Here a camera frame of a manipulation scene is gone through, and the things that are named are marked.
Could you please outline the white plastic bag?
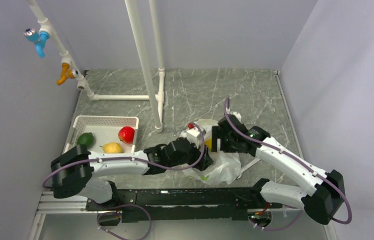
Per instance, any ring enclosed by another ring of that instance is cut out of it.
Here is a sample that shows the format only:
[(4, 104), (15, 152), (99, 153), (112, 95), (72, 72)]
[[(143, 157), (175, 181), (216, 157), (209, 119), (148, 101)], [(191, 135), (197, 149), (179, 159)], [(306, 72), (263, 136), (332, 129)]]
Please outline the white plastic bag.
[[(212, 138), (212, 127), (217, 126), (214, 119), (198, 119), (194, 122), (206, 130), (204, 141)], [(217, 186), (221, 183), (231, 184), (236, 180), (241, 169), (240, 156), (238, 153), (211, 152), (208, 153), (214, 163), (206, 170), (200, 171), (196, 167), (184, 169), (182, 172), (191, 179), (201, 181), (208, 186)]]

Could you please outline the red fake fruit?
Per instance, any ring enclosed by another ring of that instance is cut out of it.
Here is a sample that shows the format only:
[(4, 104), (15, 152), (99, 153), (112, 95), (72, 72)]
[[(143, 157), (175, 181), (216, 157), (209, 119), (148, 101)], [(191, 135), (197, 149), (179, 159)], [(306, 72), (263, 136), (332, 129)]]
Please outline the red fake fruit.
[(125, 144), (132, 144), (134, 142), (136, 130), (130, 126), (122, 127), (118, 132), (118, 138)]

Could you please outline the yellow fake pear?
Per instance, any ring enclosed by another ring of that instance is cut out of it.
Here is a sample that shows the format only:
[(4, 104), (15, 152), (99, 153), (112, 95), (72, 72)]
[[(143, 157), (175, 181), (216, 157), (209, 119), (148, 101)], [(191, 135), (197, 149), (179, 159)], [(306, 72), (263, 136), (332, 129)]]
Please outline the yellow fake pear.
[(109, 142), (101, 146), (105, 154), (121, 154), (124, 153), (124, 149), (117, 142)]

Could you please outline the green fake fruit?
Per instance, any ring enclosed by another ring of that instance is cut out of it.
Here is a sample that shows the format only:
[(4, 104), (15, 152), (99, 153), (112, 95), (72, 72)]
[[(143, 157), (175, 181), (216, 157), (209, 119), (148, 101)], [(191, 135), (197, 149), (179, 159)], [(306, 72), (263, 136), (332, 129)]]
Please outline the green fake fruit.
[(94, 143), (95, 137), (92, 132), (82, 133), (76, 140), (77, 145), (86, 145), (88, 149), (91, 148)]

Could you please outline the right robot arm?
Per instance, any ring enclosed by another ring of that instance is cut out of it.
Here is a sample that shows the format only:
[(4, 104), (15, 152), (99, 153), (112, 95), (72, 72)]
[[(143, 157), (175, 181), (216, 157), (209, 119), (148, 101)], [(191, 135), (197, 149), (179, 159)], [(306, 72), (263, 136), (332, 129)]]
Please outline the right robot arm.
[(315, 222), (327, 225), (345, 203), (344, 177), (337, 170), (327, 172), (283, 147), (266, 130), (247, 128), (230, 114), (211, 128), (211, 149), (224, 153), (249, 154), (287, 175), (296, 186), (261, 178), (250, 189), (251, 203), (262, 208), (277, 203), (303, 210)]

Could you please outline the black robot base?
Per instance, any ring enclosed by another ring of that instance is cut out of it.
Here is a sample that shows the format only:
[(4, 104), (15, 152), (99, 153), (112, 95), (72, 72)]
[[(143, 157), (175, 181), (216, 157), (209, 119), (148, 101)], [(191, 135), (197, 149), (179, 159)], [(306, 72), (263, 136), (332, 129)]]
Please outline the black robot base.
[(146, 221), (148, 217), (136, 206), (148, 211), (152, 220), (231, 219), (245, 221), (253, 212), (281, 208), (279, 203), (267, 203), (248, 187), (234, 188), (173, 188), (118, 189), (117, 198), (109, 203), (88, 199), (89, 212), (113, 211), (122, 206), (123, 223)]

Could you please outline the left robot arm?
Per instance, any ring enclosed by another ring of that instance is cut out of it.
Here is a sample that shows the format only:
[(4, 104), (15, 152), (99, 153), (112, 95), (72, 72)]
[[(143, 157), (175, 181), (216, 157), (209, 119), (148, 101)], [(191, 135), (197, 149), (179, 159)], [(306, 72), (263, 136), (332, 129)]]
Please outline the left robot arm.
[(51, 182), (56, 199), (79, 195), (112, 210), (119, 203), (116, 185), (112, 181), (96, 181), (97, 178), (157, 175), (190, 168), (204, 171), (213, 163), (206, 145), (197, 146), (185, 137), (130, 153), (97, 153), (81, 144), (51, 162), (51, 174), (46, 180)]

